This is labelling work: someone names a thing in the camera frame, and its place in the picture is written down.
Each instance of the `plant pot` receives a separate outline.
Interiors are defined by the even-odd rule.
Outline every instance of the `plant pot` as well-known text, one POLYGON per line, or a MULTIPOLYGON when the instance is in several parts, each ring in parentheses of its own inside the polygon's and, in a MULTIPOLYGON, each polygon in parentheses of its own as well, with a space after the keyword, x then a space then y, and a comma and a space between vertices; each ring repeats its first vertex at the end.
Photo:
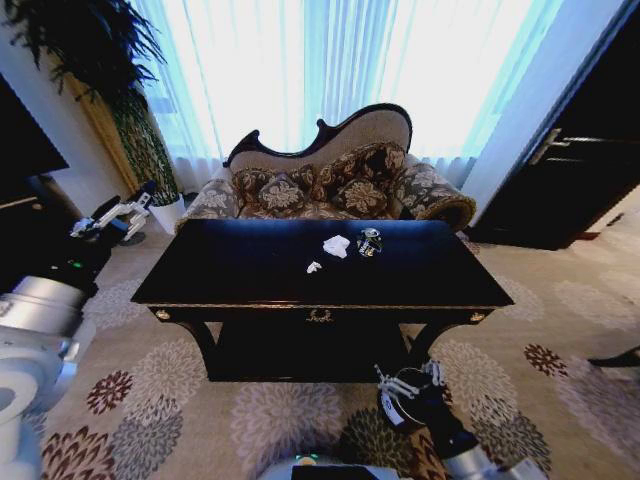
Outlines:
POLYGON ((163 205, 162 207, 155 207, 151 205, 149 210, 151 210, 153 216, 156 217, 156 220, 160 222, 164 231, 169 235, 175 235, 176 222, 186 212, 182 195, 178 197, 178 200, 169 205, 163 205))

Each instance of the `patterned rug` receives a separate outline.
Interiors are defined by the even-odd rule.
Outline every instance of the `patterned rug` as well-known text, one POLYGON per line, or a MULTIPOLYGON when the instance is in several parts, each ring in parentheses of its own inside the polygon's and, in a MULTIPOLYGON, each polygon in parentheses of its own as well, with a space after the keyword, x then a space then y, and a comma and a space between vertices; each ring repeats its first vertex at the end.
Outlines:
MULTIPOLYGON (((189 335, 128 301, 170 241, 153 224, 146 233, 99 277, 85 308, 98 334, 71 391, 28 418, 43 478, 251 479, 305 451, 445 478, 428 432, 392 431, 373 385, 208 382, 189 335)), ((637 371, 586 361, 640 344, 640 218, 559 252, 466 243, 516 304, 434 346, 455 413, 497 463, 530 456, 554 479, 640 478, 637 371)))

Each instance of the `floral upholstery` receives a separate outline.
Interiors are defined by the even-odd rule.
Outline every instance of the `floral upholstery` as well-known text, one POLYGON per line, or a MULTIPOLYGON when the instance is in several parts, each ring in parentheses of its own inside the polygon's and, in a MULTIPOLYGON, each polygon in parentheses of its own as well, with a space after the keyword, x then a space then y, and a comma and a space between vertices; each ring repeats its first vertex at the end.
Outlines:
MULTIPOLYGON (((300 187, 304 203, 299 210, 296 210, 296 203, 295 208, 269 212, 265 209, 271 208, 269 200, 265 197, 263 205, 260 205, 259 193, 265 185, 276 180, 280 175, 277 172, 282 172, 277 168, 278 160, 279 157, 273 159, 273 169, 268 163, 263 166, 269 168, 248 167, 235 174, 229 168, 219 169, 216 178, 202 189, 187 213, 178 221, 176 229, 189 218, 415 218, 444 220, 452 229, 460 230, 475 212, 473 199, 458 192, 429 164, 405 154, 394 143, 372 143, 356 148, 325 164, 317 175, 314 175, 317 166, 311 164, 289 170, 287 175, 290 182, 300 187), (373 183, 376 189, 366 180, 373 183), (352 188, 346 189, 349 182, 352 182, 352 188), (382 193, 386 195, 386 207, 379 210, 382 193), (366 209, 365 204, 367 208, 372 207, 367 213, 362 211, 366 209)), ((275 197, 278 196, 282 196, 282 193, 278 192, 275 197)), ((271 202, 278 204, 277 208, 282 208, 277 198, 271 199, 271 202)))
POLYGON ((176 223, 176 231, 190 218, 236 218, 240 212, 239 197, 225 179, 216 178, 207 183, 184 216, 176 223))
POLYGON ((331 199, 336 207, 360 218, 375 218, 387 208, 387 196, 366 178, 354 178, 331 199))
POLYGON ((396 179, 393 195, 416 220, 444 220, 464 228, 475 213, 472 198, 462 195, 428 163, 415 163, 396 179))
POLYGON ((258 193, 275 178, 275 172, 263 168, 246 168, 233 175, 233 186, 244 203, 257 203, 258 193))
POLYGON ((279 173, 286 173, 302 192, 307 193, 313 185, 314 174, 311 164, 302 165, 299 168, 287 172, 264 168, 245 168, 233 175, 233 185, 240 197, 246 203, 257 203, 258 193, 269 182, 273 181, 279 173))
POLYGON ((258 193, 260 206, 279 218, 290 217, 304 205, 304 193, 285 173, 267 183, 258 193))
MULTIPOLYGON (((238 218, 278 218, 268 212, 258 204, 247 204, 238 218)), ((338 210, 328 202, 306 202, 304 206, 287 217, 289 219, 301 220, 357 220, 358 217, 348 214, 345 211, 338 210)))
POLYGON ((381 191, 389 187, 404 165, 405 151, 393 142, 372 143, 364 155, 361 174, 381 191))
POLYGON ((311 187, 313 187, 315 175, 313 174, 313 165, 310 163, 303 165, 300 168, 289 170, 287 175, 304 193, 308 193, 311 190, 311 187))

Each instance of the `wall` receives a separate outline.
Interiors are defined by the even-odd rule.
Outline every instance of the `wall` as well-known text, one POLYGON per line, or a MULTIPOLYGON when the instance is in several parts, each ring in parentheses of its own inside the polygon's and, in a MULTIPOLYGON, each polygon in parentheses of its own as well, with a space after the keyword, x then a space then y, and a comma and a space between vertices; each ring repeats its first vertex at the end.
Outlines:
POLYGON ((565 0, 462 191, 474 225, 625 0, 565 0))
POLYGON ((14 30, 2 25, 5 20, 0 8, 0 72, 69 165, 52 172, 56 182, 83 215, 114 195, 128 196, 81 106, 66 90, 58 95, 46 58, 38 71, 28 49, 9 44, 14 30))

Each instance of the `black wooden table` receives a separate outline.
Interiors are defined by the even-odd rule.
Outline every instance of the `black wooden table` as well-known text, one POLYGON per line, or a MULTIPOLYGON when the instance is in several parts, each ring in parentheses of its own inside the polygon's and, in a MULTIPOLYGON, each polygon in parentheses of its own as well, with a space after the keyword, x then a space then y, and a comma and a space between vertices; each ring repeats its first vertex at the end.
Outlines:
POLYGON ((190 220, 132 299, 195 338, 211 381, 375 382, 513 302, 439 221, 190 220), (380 230, 373 258, 356 251, 380 230), (351 241, 345 259, 323 241, 351 241), (307 274, 317 261, 319 271, 307 274), (206 322, 224 322, 217 345, 206 322), (425 326, 410 351, 398 324, 425 326))

